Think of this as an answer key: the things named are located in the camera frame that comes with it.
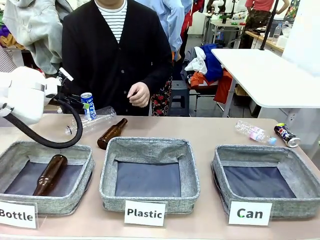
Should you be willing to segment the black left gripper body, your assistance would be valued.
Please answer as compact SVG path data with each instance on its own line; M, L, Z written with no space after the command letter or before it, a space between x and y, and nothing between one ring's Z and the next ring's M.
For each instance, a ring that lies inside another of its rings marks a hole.
M76 105L81 103L81 98L78 94L73 93L71 87L67 85L57 86L56 102L68 103L70 105Z

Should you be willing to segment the person's left hand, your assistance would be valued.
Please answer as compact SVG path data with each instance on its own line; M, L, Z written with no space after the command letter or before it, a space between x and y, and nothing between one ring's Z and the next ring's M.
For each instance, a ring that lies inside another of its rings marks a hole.
M143 82L133 84L128 92L127 98L134 107L144 108L150 100L150 91Z

